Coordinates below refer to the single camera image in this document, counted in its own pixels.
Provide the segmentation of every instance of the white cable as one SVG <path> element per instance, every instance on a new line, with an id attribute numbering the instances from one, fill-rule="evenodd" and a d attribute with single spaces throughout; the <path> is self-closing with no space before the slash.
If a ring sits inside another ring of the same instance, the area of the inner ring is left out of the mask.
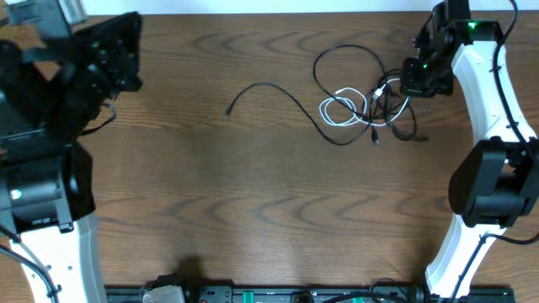
<path id="1" fill-rule="evenodd" d="M 400 78 L 393 78 L 393 79 L 390 79 L 390 80 L 387 80 L 387 82 L 382 85 L 381 88 L 378 88 L 375 92 L 374 92 L 374 96 L 373 98 L 374 99 L 378 99 L 380 98 L 380 96 L 383 94 L 383 91 L 384 89 L 386 88 L 386 85 L 388 83 L 391 83 L 393 81 L 400 81 Z M 359 94 L 362 98 L 363 98 L 363 101 L 364 101 L 364 105 L 363 105 L 363 112 L 362 114 L 365 114 L 366 111 L 367 111 L 367 107 L 368 107 L 368 102 L 367 102 L 367 97 L 365 97 L 365 95 L 363 93 L 361 93 L 360 91 L 358 91 L 357 89 L 354 89 L 354 88 L 341 88 L 340 90 L 336 91 L 334 93 L 334 96 L 335 98 L 337 98 L 338 100 L 342 101 L 344 104 L 346 104 L 346 107 L 348 107 L 349 109 L 353 109 L 354 111 L 357 112 L 357 108 L 355 107 L 355 103 L 354 101 L 352 101 L 350 98 L 346 98 L 346 97 L 340 97 L 339 94 L 341 94 L 342 92 L 344 91 L 347 91 L 347 90 L 350 90 L 354 93 L 357 93 Z M 408 105 L 408 102 L 410 100 L 410 97 L 407 97 L 406 100 L 404 100 L 403 102 L 403 105 L 401 106 L 401 109 L 398 111 L 397 114 L 395 114 L 393 116 L 393 118 L 391 118 L 389 120 L 389 123 L 393 122 L 396 118 L 398 118 L 398 116 L 401 115 L 401 113 L 404 111 L 404 109 L 406 109 L 406 106 Z M 328 107 L 329 105 L 334 102 L 335 99 L 334 98 L 327 98 L 325 100 L 323 100 L 320 105 L 318 106 L 318 111 L 320 112 L 320 116 L 322 116 L 322 119 L 324 120 L 324 122 L 326 122 L 327 124 L 331 125 L 331 126 L 340 126 L 340 127 L 344 127 L 344 126 L 350 126 L 350 125 L 354 125 L 354 124 L 357 124 L 357 123 L 363 123 L 365 125 L 368 125 L 369 122 L 366 122 L 364 121 L 362 118 L 358 117 L 357 114 L 352 114 L 352 118 L 350 118 L 349 120 L 345 121 L 345 122 L 335 122 L 331 119 L 331 117 L 329 116 L 329 113 L 328 113 Z M 375 127 L 383 127 L 383 126 L 387 126 L 387 122 L 386 123 L 382 123 L 382 124 L 377 124 L 377 123 L 371 123 L 371 126 L 375 126 Z"/>

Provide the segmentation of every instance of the coiled white cable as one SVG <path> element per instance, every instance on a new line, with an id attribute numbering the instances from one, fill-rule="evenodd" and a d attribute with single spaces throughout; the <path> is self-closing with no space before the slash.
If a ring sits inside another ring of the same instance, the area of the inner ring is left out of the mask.
<path id="1" fill-rule="evenodd" d="M 384 89 L 386 88 L 386 85 L 388 85 L 388 83 L 391 83 L 391 82 L 394 82 L 394 81 L 400 81 L 400 78 L 393 78 L 393 79 L 387 80 L 387 83 L 385 83 L 381 88 L 378 88 L 374 92 L 374 95 L 372 97 L 374 99 L 380 98 L 380 96 L 383 94 Z M 340 90 L 338 90 L 338 91 L 336 91 L 334 93 L 335 98 L 337 98 L 338 100 L 340 100 L 344 104 L 346 104 L 346 106 L 349 109 L 353 109 L 354 111 L 357 112 L 357 108 L 355 106 L 354 101 L 352 101 L 350 98 L 340 97 L 339 96 L 339 94 L 341 94 L 342 92 L 345 92 L 345 91 L 352 91 L 354 93 L 359 94 L 363 98 L 364 105 L 362 107 L 362 109 L 363 109 L 362 114 L 366 114 L 367 108 L 369 106 L 369 103 L 367 101 L 367 97 L 362 92 L 358 91 L 357 89 L 354 89 L 354 88 L 341 88 Z M 410 97 L 407 97 L 406 100 L 404 100 L 403 105 L 401 106 L 401 109 L 398 111 L 397 114 L 395 114 L 389 120 L 389 123 L 393 122 L 394 120 L 396 120 L 401 115 L 401 113 L 404 111 L 404 109 L 406 109 L 406 106 L 408 105 L 409 101 L 410 101 Z M 333 121 L 331 119 L 331 116 L 328 113 L 328 107 L 332 102 L 335 102 L 334 98 L 327 98 L 327 99 L 323 100 L 320 103 L 320 105 L 318 106 L 318 111 L 320 112 L 320 116 L 322 116 L 322 119 L 327 124 L 329 124 L 331 126 L 340 126 L 340 127 L 350 126 L 350 125 L 354 125 L 354 124 L 357 124 L 357 123 L 363 123 L 365 125 L 369 124 L 368 121 L 364 121 L 362 118 L 358 117 L 357 114 L 352 114 L 352 118 L 350 118 L 349 120 L 347 120 L 345 122 L 335 122 L 335 121 Z M 387 126 L 387 122 L 381 123 L 381 124 L 371 123 L 371 126 L 383 127 L 383 126 Z"/>

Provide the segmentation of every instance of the wooden table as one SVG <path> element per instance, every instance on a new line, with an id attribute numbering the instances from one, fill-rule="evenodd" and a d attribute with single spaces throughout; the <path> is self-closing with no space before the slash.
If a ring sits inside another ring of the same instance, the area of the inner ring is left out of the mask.
<path id="1" fill-rule="evenodd" d="M 380 131 L 328 144 L 283 94 L 260 88 L 225 109 L 252 82 L 275 82 L 317 121 L 325 98 L 312 80 L 317 54 L 353 43 L 387 68 L 416 50 L 427 13 L 148 16 L 139 93 L 116 103 L 119 119 L 82 143 L 93 154 L 106 284 L 139 285 L 159 274 L 236 284 L 366 285 L 379 277 L 418 281 L 451 221 L 447 185 L 472 148 L 462 91 L 414 99 L 419 133 L 398 141 Z M 481 13 L 500 19 L 509 13 Z M 522 13 L 508 43 L 510 75 L 528 121 L 539 126 L 539 13 Z M 23 45 L 30 32 L 13 31 Z M 330 90 L 367 91 L 381 76 L 358 51 L 328 56 Z M 357 129 L 323 127 L 340 138 Z M 529 237 L 538 212 L 507 233 Z M 509 284 L 519 302 L 539 300 L 539 245 L 497 242 L 474 284 Z M 0 258 L 2 301 L 31 302 L 18 264 Z"/>

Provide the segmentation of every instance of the white wall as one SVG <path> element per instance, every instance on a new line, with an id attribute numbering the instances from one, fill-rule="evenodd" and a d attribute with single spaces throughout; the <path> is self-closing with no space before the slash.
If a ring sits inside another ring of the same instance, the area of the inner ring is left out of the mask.
<path id="1" fill-rule="evenodd" d="M 88 14 L 140 13 L 322 13 L 430 11 L 442 0 L 83 0 Z M 469 0 L 472 10 L 511 9 L 508 0 Z M 539 0 L 517 0 L 539 9 Z"/>

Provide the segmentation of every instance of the white background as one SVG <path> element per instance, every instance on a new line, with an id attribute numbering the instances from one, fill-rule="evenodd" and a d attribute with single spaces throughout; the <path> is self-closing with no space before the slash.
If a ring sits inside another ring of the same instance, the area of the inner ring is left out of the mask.
<path id="1" fill-rule="evenodd" d="M 82 0 L 88 14 L 139 13 L 324 13 L 430 11 L 441 0 Z M 469 0 L 472 10 L 511 9 L 508 0 Z M 517 0 L 539 9 L 539 0 Z"/>

